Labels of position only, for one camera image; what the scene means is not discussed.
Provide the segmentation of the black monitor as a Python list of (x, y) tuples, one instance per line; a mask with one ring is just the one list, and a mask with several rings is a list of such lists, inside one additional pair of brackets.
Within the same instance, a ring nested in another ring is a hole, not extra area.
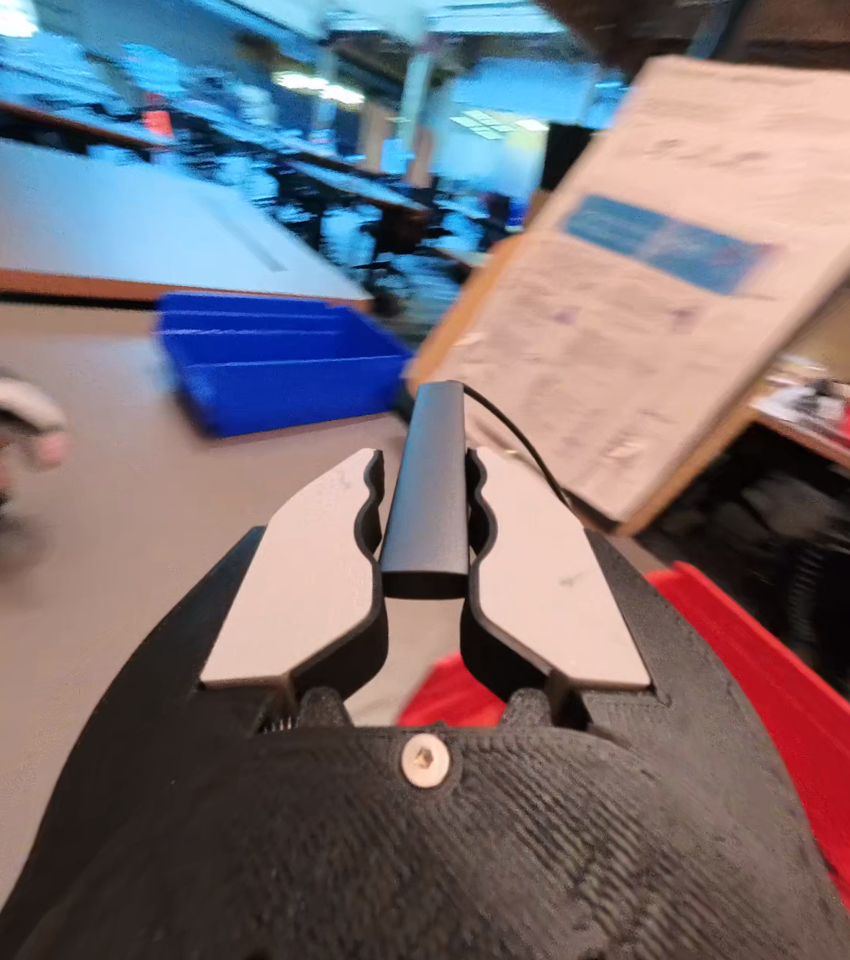
[(554, 191), (587, 149), (596, 132), (590, 126), (551, 123), (546, 138), (539, 189)]

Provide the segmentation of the grey USB hub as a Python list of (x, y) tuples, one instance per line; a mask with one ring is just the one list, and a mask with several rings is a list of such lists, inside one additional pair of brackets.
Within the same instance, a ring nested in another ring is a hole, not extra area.
[(417, 601), (463, 597), (469, 565), (464, 389), (457, 381), (424, 383), (380, 553), (384, 594)]

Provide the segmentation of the red plastic bin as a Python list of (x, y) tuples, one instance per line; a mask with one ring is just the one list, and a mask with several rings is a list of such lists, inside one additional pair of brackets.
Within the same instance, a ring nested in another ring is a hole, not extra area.
[(452, 733), (412, 865), (450, 958), (850, 958), (850, 704), (694, 569), (647, 582), (600, 536), (646, 666), (627, 691), (546, 680), (492, 623), (477, 562), (461, 653), (399, 726)]

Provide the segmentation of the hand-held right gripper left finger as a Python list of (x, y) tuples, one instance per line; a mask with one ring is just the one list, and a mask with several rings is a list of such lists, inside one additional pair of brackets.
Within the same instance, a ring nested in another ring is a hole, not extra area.
[(383, 668), (383, 451), (361, 448), (266, 524), (199, 674), (205, 690), (258, 688), (296, 711), (311, 690), (342, 700)]

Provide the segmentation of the grey desk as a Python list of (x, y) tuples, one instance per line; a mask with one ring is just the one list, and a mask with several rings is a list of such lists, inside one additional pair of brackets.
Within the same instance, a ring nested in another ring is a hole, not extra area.
[(67, 462), (15, 472), (0, 524), (0, 907), (61, 768), (134, 649), (251, 527), (359, 449), (388, 504), (406, 427), (379, 414), (208, 441), (146, 311), (0, 302), (0, 368), (71, 422)]

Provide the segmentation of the printed paper sheets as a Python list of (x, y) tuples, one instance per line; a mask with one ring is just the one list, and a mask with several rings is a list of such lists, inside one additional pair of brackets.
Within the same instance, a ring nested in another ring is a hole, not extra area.
[(650, 60), (433, 379), (614, 522), (850, 285), (850, 71)]

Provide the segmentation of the blue plastic bin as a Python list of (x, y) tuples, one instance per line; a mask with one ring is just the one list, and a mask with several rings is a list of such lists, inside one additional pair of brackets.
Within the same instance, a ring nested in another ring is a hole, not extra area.
[(173, 292), (156, 317), (179, 396), (215, 438), (387, 412), (412, 357), (365, 313), (319, 299)]

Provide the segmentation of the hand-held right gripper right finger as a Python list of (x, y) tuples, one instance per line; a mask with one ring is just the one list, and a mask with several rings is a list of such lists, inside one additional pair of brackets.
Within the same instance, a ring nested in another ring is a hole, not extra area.
[(647, 694), (654, 682), (595, 546), (548, 484), (490, 447), (466, 459), (474, 554), (460, 652), (503, 702), (545, 694), (584, 716), (586, 692)]

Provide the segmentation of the brown document board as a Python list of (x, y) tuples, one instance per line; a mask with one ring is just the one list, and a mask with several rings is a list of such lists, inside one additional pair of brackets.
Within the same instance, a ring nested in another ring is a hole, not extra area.
[[(441, 322), (431, 330), (407, 367), (406, 385), (415, 396), (424, 382), (438, 378), (440, 368), (450, 352), (459, 346), (475, 327), (479, 312), (494, 289), (500, 285), (517, 253), (527, 247), (527, 235), (517, 234), (493, 247), (483, 265), (473, 270), (459, 297)], [(850, 473), (850, 447), (837, 439), (761, 412), (756, 403), (771, 394), (771, 384), (763, 373), (747, 389), (741, 390), (710, 427), (703, 439), (666, 478), (661, 486), (623, 521), (611, 521), (588, 504), (576, 506), (583, 522), (604, 532), (622, 537), (635, 537), (658, 517), (728, 450), (751, 426), (764, 426), (774, 434), (796, 443)]]

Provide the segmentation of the wood-edged grey table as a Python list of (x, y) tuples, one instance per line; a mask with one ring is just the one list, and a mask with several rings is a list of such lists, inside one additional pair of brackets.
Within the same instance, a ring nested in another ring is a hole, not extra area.
[(173, 291), (371, 303), (228, 187), (0, 139), (0, 294), (154, 303)]

